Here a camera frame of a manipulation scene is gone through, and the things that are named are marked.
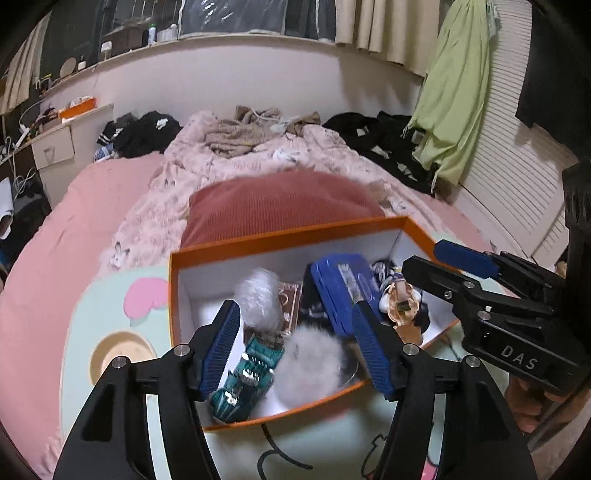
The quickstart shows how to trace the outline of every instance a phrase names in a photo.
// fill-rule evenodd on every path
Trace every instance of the plastic bag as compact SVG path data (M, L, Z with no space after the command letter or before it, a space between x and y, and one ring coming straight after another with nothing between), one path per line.
M284 33L288 0L186 0L181 34Z

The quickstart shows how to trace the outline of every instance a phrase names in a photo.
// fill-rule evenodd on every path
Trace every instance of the fluffy keychain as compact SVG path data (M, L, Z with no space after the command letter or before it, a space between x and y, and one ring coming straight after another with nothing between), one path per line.
M284 342L275 369L275 395L288 408L301 407L339 390L345 352L340 340L314 326L300 326Z
M236 303L244 325L259 332L277 332L283 325L279 303L279 278L257 268L236 287Z

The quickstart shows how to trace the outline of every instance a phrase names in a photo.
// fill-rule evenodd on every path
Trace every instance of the green towel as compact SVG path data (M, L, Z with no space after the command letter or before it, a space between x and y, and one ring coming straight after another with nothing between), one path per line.
M491 70L487 0L455 0L407 128L426 131L414 157L457 185L476 145Z

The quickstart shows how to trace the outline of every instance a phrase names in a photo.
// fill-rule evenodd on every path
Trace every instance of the desk drawer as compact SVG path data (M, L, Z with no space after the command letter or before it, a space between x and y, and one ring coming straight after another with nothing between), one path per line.
M74 157L70 126L60 128L46 137L33 141L33 156L37 170Z

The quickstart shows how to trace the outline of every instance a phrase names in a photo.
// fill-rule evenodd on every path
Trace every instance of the open box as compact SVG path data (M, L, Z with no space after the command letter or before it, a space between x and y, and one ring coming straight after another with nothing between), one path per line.
M237 283L255 268L271 270L283 282L299 282L306 265L325 255L357 253L370 263L390 257L397 265L402 265L413 255L434 260L434 245L431 237L411 219L398 217L266 233L179 250L170 257L172 344L187 343L198 327L211 323L223 301L234 297ZM424 293L424 301L429 306L431 325L423 334L422 348L457 322L450 304L428 293ZM234 369L244 349L241 325L226 371ZM222 377L220 387L226 378L227 375ZM205 430L263 423L324 404L368 382L358 381L330 397L291 410L281 404L271 387L248 421L228 425L214 423L207 404L198 405L200 419Z

